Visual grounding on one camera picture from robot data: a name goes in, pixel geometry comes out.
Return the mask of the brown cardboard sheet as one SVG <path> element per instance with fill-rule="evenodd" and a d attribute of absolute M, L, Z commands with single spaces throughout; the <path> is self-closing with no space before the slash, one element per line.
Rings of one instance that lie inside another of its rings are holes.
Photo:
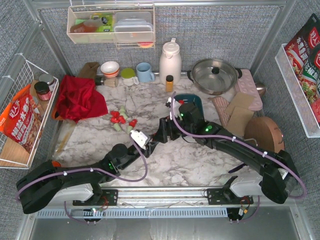
<path fill-rule="evenodd" d="M 253 115 L 253 111 L 236 106 L 226 126 L 226 130 L 235 136 L 243 137 L 246 126 Z"/>
<path fill-rule="evenodd" d="M 255 97 L 250 94 L 238 92 L 225 109 L 225 113 L 231 115 L 235 107 L 248 109 L 254 99 Z"/>

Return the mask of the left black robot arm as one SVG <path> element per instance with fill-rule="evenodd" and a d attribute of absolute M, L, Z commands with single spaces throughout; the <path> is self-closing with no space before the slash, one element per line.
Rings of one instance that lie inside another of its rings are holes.
<path fill-rule="evenodd" d="M 97 186 L 114 179 L 129 182 L 121 177 L 120 171 L 138 158 L 148 158 L 158 144 L 157 141 L 150 141 L 143 149 L 118 143 L 102 160 L 85 166 L 61 167 L 54 165 L 51 160 L 43 162 L 16 183 L 17 198 L 23 213 L 32 214 L 42 210 L 60 190 L 68 187 L 82 184 Z"/>

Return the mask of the teal storage basket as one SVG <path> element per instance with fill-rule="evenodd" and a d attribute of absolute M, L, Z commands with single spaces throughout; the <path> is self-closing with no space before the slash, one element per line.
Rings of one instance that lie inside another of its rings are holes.
<path fill-rule="evenodd" d="M 203 103 L 201 98 L 198 95 L 191 94 L 191 93 L 183 93 L 183 94 L 175 95 L 174 99 L 176 101 L 183 100 L 185 104 L 194 103 L 194 105 L 200 110 L 200 112 L 204 114 Z"/>

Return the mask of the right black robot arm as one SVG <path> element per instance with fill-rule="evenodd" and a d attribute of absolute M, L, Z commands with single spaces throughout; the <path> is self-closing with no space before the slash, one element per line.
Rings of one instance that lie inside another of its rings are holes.
<path fill-rule="evenodd" d="M 299 183 L 301 198 L 307 190 L 298 175 L 291 155 L 280 150 L 278 153 L 246 143 L 234 136 L 221 125 L 206 121 L 203 113 L 193 102 L 180 104 L 169 98 L 166 107 L 170 114 L 159 120 L 159 128 L 153 140 L 167 143 L 179 137 L 192 137 L 199 145 L 231 155 L 255 170 L 262 180 L 259 182 L 262 193 L 272 202 L 283 204 L 291 197 L 291 192 Z"/>

